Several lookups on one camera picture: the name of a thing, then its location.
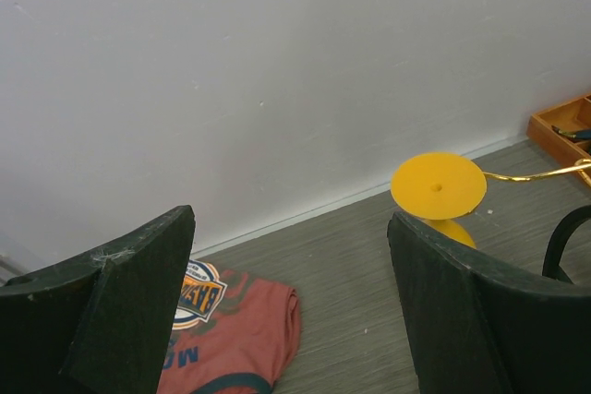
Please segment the orange wine glass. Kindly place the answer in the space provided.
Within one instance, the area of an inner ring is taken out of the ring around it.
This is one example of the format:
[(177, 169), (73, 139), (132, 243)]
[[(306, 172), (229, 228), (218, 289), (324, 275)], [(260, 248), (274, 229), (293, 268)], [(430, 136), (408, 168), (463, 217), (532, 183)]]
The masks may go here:
[(484, 173), (458, 154), (429, 152), (405, 161), (392, 175), (394, 202), (408, 214), (454, 241), (475, 248), (468, 231), (456, 220), (484, 199)]

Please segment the rolled green patterned tie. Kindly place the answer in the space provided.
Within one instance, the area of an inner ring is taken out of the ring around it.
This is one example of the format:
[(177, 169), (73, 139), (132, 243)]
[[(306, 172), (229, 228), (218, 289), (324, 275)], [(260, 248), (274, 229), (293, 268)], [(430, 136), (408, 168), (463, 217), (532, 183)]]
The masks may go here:
[(551, 128), (556, 134), (558, 134), (562, 137), (568, 138), (570, 140), (584, 141), (584, 140), (591, 139), (591, 129), (590, 128), (576, 130), (576, 131), (566, 131), (566, 130), (558, 128), (555, 125), (553, 125)]

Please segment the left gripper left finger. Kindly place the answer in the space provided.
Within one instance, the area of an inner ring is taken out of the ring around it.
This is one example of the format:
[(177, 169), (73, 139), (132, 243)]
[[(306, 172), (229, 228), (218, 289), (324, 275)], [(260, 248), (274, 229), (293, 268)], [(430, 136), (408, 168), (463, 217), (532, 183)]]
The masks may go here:
[(156, 391), (195, 233), (189, 205), (1, 288), (4, 393)]

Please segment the red folded t-shirt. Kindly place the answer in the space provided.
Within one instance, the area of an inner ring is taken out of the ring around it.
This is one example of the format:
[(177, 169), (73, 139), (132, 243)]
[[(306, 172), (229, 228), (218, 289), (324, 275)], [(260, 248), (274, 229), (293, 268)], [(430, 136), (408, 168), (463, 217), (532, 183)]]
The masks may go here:
[(191, 260), (157, 390), (271, 393), (301, 331), (295, 288)]

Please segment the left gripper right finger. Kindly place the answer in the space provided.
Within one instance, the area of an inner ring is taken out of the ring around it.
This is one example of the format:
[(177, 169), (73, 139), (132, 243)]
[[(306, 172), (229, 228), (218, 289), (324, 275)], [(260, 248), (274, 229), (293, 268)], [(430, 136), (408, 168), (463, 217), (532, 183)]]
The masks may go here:
[(535, 274), (462, 245), (397, 211), (392, 267), (423, 393), (586, 393), (590, 291), (561, 268), (590, 215), (573, 211)]

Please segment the wooden compartment tray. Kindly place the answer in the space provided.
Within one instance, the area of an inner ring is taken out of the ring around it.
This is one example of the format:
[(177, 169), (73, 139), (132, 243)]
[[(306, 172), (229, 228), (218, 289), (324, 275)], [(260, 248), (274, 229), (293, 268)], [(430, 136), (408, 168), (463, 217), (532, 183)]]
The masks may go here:
[(590, 128), (590, 95), (563, 101), (533, 113), (526, 129), (527, 137), (563, 169), (562, 173), (554, 168), (546, 173), (534, 174), (535, 180), (576, 175), (590, 186), (590, 140), (576, 141), (562, 137), (552, 130), (553, 125), (566, 131)]

